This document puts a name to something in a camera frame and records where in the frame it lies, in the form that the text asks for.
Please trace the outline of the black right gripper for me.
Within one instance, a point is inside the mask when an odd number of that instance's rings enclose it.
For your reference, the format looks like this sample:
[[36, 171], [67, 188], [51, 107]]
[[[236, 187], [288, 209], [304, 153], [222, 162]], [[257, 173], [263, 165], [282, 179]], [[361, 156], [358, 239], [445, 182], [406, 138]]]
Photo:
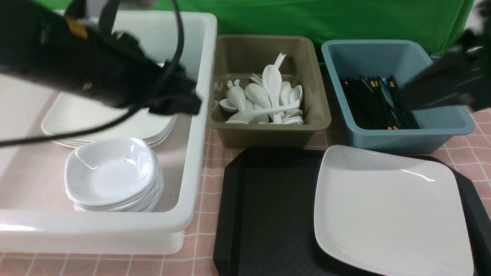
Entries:
[[490, 54], [445, 54], [409, 80], [399, 92], [411, 110], [466, 105], [491, 106]]

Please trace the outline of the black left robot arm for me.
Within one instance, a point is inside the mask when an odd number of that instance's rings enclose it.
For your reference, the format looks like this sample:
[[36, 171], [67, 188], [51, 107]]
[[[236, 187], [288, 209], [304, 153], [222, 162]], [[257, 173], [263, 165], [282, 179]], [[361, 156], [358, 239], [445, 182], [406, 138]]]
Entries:
[[73, 0], [58, 14], [32, 0], [1, 1], [1, 73], [90, 99], [111, 108], [148, 108], [155, 115], [198, 115], [196, 82], [179, 64], [184, 28], [172, 1], [178, 42], [160, 67], [140, 41], [114, 31], [119, 0], [108, 0], [97, 23], [87, 2]]

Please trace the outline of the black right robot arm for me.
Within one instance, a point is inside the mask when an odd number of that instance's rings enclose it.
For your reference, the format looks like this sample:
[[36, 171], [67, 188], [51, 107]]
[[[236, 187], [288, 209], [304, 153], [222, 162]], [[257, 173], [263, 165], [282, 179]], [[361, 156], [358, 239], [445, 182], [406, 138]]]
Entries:
[[440, 59], [409, 80], [400, 96], [410, 110], [465, 105], [470, 112], [491, 106], [491, 2], [477, 5], [482, 30], [465, 30]]

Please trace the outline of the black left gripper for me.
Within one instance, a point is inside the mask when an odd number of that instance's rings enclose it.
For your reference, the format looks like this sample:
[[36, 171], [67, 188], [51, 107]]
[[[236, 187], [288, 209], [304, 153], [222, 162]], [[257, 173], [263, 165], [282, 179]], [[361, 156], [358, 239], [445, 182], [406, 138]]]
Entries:
[[184, 49], [182, 17], [176, 16], [177, 46], [173, 58], [158, 66], [147, 57], [137, 39], [126, 32], [114, 33], [114, 19], [97, 28], [65, 17], [70, 77], [75, 83], [65, 92], [101, 102], [114, 108], [128, 108], [133, 115], [149, 108], [155, 115], [184, 113], [198, 115], [202, 100], [195, 93], [196, 82], [179, 64]]

